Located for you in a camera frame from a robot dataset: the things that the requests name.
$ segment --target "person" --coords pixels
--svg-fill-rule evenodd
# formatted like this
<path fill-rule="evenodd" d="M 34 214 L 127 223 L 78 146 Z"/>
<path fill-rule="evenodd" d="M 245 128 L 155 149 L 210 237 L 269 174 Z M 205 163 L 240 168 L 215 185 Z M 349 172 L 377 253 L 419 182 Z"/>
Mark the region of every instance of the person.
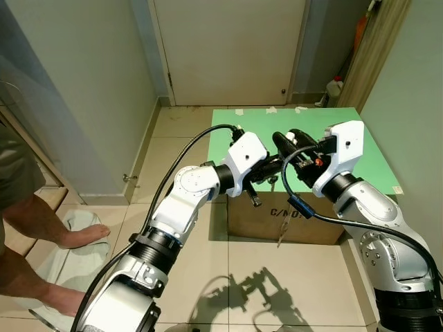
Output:
<path fill-rule="evenodd" d="M 35 239 L 78 248 L 109 234 L 104 225 L 67 230 L 54 211 L 34 194 L 45 184 L 30 147 L 0 122 L 0 294 L 38 299 L 61 314 L 75 316 L 84 293 L 50 284 L 28 262 L 5 246 L 2 221 Z"/>

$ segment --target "door hinge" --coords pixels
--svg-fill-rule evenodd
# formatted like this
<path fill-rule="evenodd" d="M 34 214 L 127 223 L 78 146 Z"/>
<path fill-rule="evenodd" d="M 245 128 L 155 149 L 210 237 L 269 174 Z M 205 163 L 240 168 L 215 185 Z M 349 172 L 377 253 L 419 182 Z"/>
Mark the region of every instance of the door hinge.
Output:
<path fill-rule="evenodd" d="M 169 79 L 169 85 L 171 86 L 171 89 L 172 89 L 172 78 L 171 78 L 171 73 L 168 73 L 168 79 Z"/>

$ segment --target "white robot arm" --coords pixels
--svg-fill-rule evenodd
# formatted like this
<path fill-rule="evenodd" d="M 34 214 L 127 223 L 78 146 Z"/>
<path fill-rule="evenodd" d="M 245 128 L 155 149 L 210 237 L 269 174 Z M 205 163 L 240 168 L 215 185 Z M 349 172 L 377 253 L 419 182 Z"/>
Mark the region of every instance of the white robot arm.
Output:
<path fill-rule="evenodd" d="M 296 129 L 285 136 L 274 133 L 279 156 L 269 156 L 254 133 L 242 133 L 221 165 L 179 170 L 172 190 L 149 220 L 149 228 L 144 234 L 133 234 L 129 253 L 118 262 L 87 310 L 78 314 L 82 316 L 71 331 L 153 331 L 160 315 L 154 298 L 161 296 L 168 283 L 168 273 L 192 231 L 198 209 L 220 194 L 236 197 L 243 190 L 249 192 L 254 206 L 259 205 L 251 182 L 274 176 L 282 168 L 282 159 L 307 146 L 311 148 L 290 163 L 316 196 L 324 195 L 334 202 L 340 218 L 397 230 L 427 249 L 424 240 L 406 225 L 394 201 L 351 174 L 363 153 L 363 129 L 359 121 L 337 124 L 318 142 Z M 300 200 L 290 197 L 289 202 L 294 201 Z M 300 209 L 305 206 L 295 204 Z M 309 206 L 305 214 L 318 217 Z M 379 331 L 443 331 L 440 285 L 423 255 L 404 239 L 384 232 L 349 224 L 345 228 L 360 248 L 374 286 L 381 317 Z"/>

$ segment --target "shorts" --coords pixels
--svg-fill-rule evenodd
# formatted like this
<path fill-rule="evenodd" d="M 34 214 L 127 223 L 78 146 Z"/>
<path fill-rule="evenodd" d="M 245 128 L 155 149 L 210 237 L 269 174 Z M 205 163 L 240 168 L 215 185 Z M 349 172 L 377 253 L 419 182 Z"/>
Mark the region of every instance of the shorts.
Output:
<path fill-rule="evenodd" d="M 30 197 L 46 180 L 26 142 L 0 123 L 0 255 L 5 249 L 1 211 Z"/>

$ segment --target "green board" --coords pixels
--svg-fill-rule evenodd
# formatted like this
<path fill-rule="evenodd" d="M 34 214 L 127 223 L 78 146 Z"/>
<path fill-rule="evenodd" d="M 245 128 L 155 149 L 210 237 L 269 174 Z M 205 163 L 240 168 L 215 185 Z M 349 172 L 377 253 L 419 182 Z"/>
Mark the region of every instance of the green board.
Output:
<path fill-rule="evenodd" d="M 353 108 L 344 109 L 276 109 L 276 113 L 266 112 L 266 109 L 243 109 L 243 115 L 238 115 L 234 109 L 215 109 L 213 112 L 213 126 L 223 123 L 240 125 L 245 131 L 252 131 L 260 137 L 270 154 L 276 154 L 277 149 L 272 141 L 272 134 L 280 131 L 286 134 L 288 130 L 296 128 L 308 133 L 312 138 L 322 138 L 325 129 L 336 123 L 350 120 L 361 120 Z M 226 156 L 231 142 L 228 130 L 218 130 L 210 135 L 208 160 L 216 165 Z M 296 192 L 310 192 L 311 190 L 296 177 L 295 172 L 288 168 L 288 181 Z M 394 194 L 394 186 L 398 181 L 381 154 L 377 144 L 368 129 L 365 128 L 363 156 L 360 158 L 353 174 L 364 178 L 384 194 Z M 263 183 L 254 185 L 258 192 L 270 192 L 271 185 Z M 275 184 L 274 191 L 284 192 L 281 180 Z"/>

